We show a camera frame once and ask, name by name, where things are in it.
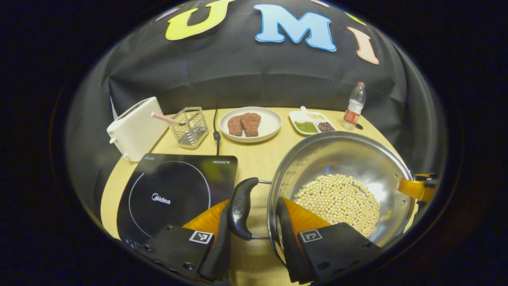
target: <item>meat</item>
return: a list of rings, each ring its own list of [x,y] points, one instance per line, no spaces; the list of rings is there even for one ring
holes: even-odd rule
[[[255,137],[258,135],[258,127],[261,122],[261,116],[257,113],[245,113],[242,115],[241,124],[245,130],[246,137]]]
[[[229,134],[234,136],[242,136],[243,131],[241,123],[242,116],[243,115],[233,116],[231,117],[231,119],[229,119],[228,121]]]
[[[244,113],[242,115],[233,116],[228,121],[229,134],[234,136],[242,136],[245,130],[246,137],[258,136],[258,127],[261,122],[261,116],[257,113]]]

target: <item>white toaster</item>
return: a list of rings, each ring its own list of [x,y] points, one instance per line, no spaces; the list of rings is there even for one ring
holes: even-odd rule
[[[106,131],[122,156],[139,162],[168,129],[169,123],[153,118],[152,112],[162,114],[156,97],[138,102],[111,123]]]

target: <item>metal utensil holder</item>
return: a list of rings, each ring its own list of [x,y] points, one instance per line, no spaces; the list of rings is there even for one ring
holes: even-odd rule
[[[208,135],[208,127],[201,107],[186,107],[172,118],[179,122],[172,125],[172,131],[182,148],[196,149]]]

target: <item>induction cooktop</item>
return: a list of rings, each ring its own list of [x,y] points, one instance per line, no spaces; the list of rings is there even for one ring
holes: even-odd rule
[[[165,225],[183,226],[229,199],[237,165],[234,156],[146,154],[118,206],[120,239],[137,248]]]

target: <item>letter m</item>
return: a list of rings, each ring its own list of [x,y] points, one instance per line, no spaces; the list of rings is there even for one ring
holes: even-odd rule
[[[336,51],[332,42],[329,23],[330,19],[315,13],[306,13],[298,20],[288,10],[279,5],[259,4],[254,9],[261,11],[262,30],[256,35],[260,42],[282,42],[284,35],[279,33],[279,26],[295,43],[299,43],[310,30],[310,37],[305,40],[311,47]]]

